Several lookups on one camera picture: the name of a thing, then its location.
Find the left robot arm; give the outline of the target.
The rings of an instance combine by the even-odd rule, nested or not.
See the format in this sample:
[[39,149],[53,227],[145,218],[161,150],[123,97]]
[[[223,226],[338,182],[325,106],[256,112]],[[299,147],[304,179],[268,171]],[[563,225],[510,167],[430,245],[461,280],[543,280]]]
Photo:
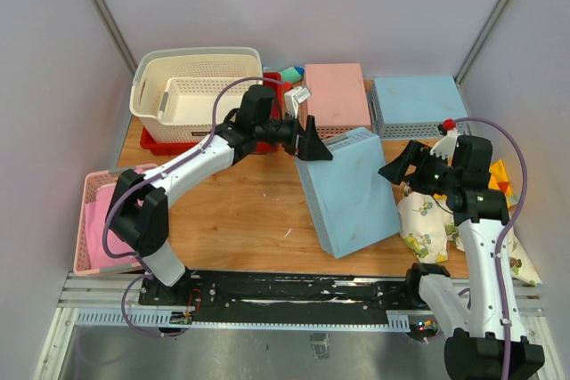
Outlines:
[[169,303],[184,303],[191,283],[186,268],[168,242],[169,212],[173,204],[208,177],[239,163],[256,152],[260,142],[275,146],[303,161],[331,161],[332,153],[318,135],[314,116],[300,123],[298,110],[311,95],[305,86],[285,92],[286,110],[272,116],[275,92],[265,77],[248,79],[250,88],[240,106],[231,109],[220,124],[198,144],[171,161],[143,173],[127,169],[118,178],[103,226],[102,247],[113,259],[108,237],[114,233],[129,247],[127,255],[160,282],[159,293]]

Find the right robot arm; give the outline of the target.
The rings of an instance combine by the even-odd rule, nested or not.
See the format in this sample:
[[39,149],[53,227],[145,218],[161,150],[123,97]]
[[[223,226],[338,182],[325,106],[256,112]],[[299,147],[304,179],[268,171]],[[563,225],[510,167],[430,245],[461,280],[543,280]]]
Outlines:
[[506,241],[510,223],[505,195],[489,186],[493,146],[460,135],[451,160],[409,141],[379,169],[393,184],[427,196],[444,195],[468,261],[470,302],[463,303],[449,272],[415,263],[403,297],[412,308],[433,312],[445,337],[444,363],[451,379],[529,379],[544,365],[544,350],[529,341],[513,289]]

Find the blue perforated basket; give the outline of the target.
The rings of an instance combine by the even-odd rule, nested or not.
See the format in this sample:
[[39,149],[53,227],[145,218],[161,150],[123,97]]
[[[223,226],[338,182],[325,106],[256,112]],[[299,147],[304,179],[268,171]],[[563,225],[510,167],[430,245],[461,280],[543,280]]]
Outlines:
[[365,127],[324,141],[331,160],[296,159],[322,249],[341,258],[395,235],[400,217],[379,137]]
[[440,135],[446,119],[468,115],[453,77],[377,77],[367,91],[372,131],[382,140]]

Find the pink perforated basket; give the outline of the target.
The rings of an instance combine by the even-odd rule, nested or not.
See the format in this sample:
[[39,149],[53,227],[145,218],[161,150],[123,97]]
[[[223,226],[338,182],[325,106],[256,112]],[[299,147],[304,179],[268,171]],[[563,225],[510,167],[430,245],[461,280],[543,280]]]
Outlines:
[[304,84],[311,92],[304,103],[304,112],[315,117],[322,140],[358,127],[371,129],[359,63],[307,64]]

